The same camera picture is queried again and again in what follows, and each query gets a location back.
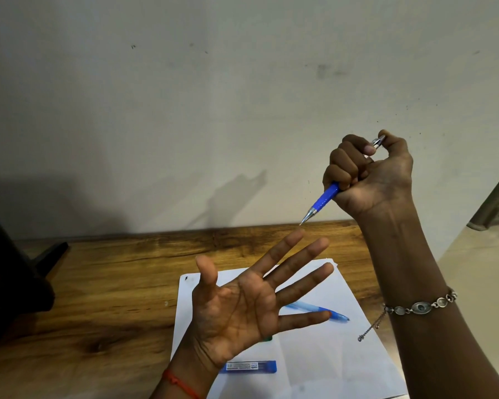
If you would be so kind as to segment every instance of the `forearm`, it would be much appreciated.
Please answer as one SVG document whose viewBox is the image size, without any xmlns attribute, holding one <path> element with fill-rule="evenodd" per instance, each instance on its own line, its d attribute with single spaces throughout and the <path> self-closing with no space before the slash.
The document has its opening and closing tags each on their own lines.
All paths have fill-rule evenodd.
<svg viewBox="0 0 499 399">
<path fill-rule="evenodd" d="M 433 302 L 449 289 L 432 256 L 412 199 L 359 225 L 388 306 Z M 499 376 L 455 303 L 426 315 L 390 315 L 410 397 L 499 398 Z"/>
<path fill-rule="evenodd" d="M 185 335 L 176 350 L 168 369 L 186 386 L 201 398 L 206 398 L 218 375 L 218 369 L 204 358 L 190 338 Z M 150 399 L 189 399 L 183 389 L 172 385 L 169 381 L 161 379 Z"/>
</svg>

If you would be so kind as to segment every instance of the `fingernail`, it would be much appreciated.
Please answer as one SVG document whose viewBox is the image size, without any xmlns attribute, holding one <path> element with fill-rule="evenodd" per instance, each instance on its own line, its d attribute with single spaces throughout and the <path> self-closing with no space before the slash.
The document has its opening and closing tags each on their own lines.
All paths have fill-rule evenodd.
<svg viewBox="0 0 499 399">
<path fill-rule="evenodd" d="M 364 147 L 364 153 L 365 153 L 366 155 L 375 154 L 375 151 L 376 151 L 376 150 L 375 150 L 375 147 L 373 147 L 373 146 L 369 146 L 369 145 L 368 145 L 368 146 Z"/>
</svg>

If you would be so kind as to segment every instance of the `desk surface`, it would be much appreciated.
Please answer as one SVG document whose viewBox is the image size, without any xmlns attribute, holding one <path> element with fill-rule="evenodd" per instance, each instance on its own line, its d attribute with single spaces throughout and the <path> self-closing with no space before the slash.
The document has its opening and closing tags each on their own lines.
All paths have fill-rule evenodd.
<svg viewBox="0 0 499 399">
<path fill-rule="evenodd" d="M 168 364 L 179 276 L 194 256 L 219 270 L 252 265 L 294 226 L 240 227 L 74 241 L 48 275 L 49 312 L 18 317 L 0 343 L 0 399 L 147 398 Z M 353 221 L 306 224 L 300 248 L 320 236 L 370 321 L 382 297 Z M 47 241 L 20 244 L 30 256 Z M 386 320 L 377 333 L 398 361 Z"/>
</svg>

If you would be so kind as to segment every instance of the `silver bracelet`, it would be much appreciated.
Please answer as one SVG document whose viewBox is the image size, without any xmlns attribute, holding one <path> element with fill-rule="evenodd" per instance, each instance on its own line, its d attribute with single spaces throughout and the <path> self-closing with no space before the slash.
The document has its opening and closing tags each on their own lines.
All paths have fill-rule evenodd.
<svg viewBox="0 0 499 399">
<path fill-rule="evenodd" d="M 449 294 L 446 294 L 445 297 L 440 297 L 433 303 L 427 301 L 419 301 L 413 304 L 410 308 L 404 308 L 402 306 L 391 307 L 384 304 L 383 313 L 377 318 L 375 322 L 371 324 L 371 326 L 365 331 L 362 335 L 359 336 L 358 341 L 362 342 L 368 332 L 371 329 L 379 329 L 379 324 L 384 318 L 386 314 L 396 314 L 396 315 L 407 315 L 409 313 L 414 313 L 416 315 L 425 315 L 429 313 L 433 308 L 445 308 L 448 303 L 454 302 L 457 300 L 458 294 L 452 288 L 449 288 Z"/>
</svg>

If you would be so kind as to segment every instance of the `lead refill container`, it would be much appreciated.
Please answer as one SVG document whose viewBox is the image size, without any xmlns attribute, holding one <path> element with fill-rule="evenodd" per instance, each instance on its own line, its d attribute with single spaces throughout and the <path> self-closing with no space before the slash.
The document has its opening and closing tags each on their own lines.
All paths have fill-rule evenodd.
<svg viewBox="0 0 499 399">
<path fill-rule="evenodd" d="M 220 374 L 275 374 L 277 363 L 271 361 L 233 361 L 220 369 Z"/>
</svg>

